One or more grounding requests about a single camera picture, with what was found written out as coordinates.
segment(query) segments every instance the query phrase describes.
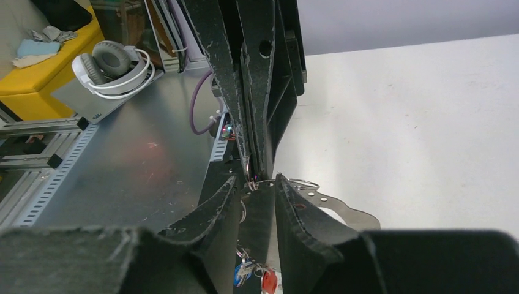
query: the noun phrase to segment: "white headphones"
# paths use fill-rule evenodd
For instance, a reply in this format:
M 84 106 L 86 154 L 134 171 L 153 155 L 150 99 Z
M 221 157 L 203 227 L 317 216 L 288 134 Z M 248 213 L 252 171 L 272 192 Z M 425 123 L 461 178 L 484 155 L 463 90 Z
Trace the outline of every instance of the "white headphones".
M 146 79 L 150 67 L 151 74 Z M 106 99 L 135 95 L 149 85 L 155 75 L 155 67 L 146 51 L 113 41 L 96 44 L 92 55 L 83 53 L 76 56 L 72 70 L 92 94 Z

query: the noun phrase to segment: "headphone ear cushion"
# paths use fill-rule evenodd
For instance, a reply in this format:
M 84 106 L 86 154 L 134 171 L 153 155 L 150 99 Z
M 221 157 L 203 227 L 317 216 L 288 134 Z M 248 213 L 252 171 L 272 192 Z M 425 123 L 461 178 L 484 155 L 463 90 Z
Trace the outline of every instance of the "headphone ear cushion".
M 120 77 L 130 69 L 130 56 L 117 43 L 99 42 L 92 55 L 97 65 L 108 75 Z
M 94 58 L 88 54 L 83 53 L 80 55 L 81 63 L 86 69 L 86 73 L 88 77 L 94 82 L 94 85 L 102 85 L 106 83 L 106 78 L 103 75 L 103 72 L 99 69 L 97 64 L 95 63 Z

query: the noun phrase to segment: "yellow box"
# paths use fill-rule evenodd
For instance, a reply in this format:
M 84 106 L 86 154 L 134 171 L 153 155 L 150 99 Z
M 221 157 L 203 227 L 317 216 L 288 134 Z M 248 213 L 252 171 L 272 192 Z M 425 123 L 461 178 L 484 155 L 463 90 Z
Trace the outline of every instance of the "yellow box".
M 88 11 L 92 21 L 76 31 L 75 39 L 64 42 L 56 56 L 24 69 L 13 69 L 0 81 L 0 101 L 24 121 L 72 115 L 73 110 L 51 93 L 75 78 L 74 58 L 81 53 L 91 53 L 94 46 L 104 40 L 91 6 Z

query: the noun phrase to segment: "white wall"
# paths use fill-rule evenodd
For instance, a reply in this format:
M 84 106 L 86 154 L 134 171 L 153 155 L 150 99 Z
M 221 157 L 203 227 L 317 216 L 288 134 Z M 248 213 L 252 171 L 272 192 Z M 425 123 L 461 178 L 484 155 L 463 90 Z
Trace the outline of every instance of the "white wall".
M 90 6 L 90 0 L 76 0 L 77 3 L 79 3 L 84 8 L 87 8 Z
M 519 239 L 517 48 L 519 34 L 308 56 L 273 174 L 316 182 L 382 228 Z
M 298 0 L 306 55 L 519 32 L 518 0 Z

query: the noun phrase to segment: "aluminum table surface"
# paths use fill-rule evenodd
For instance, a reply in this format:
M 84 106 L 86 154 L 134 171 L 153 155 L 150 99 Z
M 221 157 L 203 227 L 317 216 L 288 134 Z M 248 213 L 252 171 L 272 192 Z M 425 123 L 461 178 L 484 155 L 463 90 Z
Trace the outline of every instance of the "aluminum table surface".
M 203 73 L 168 73 L 101 121 L 35 225 L 139 225 L 159 231 L 191 212 L 213 143 L 209 134 L 194 135 L 187 119 Z M 199 128 L 216 109 L 206 82 L 195 107 Z

